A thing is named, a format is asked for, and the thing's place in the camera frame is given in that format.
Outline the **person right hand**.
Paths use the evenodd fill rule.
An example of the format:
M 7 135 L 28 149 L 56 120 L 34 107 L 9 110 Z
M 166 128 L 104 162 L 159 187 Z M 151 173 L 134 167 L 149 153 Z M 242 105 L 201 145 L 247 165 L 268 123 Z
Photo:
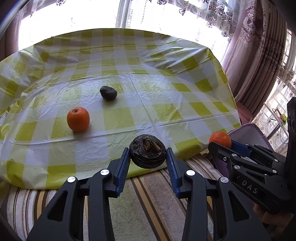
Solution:
M 263 223 L 275 225 L 273 232 L 275 235 L 281 234 L 294 216 L 292 213 L 270 214 L 263 211 L 257 204 L 254 204 L 253 210 Z

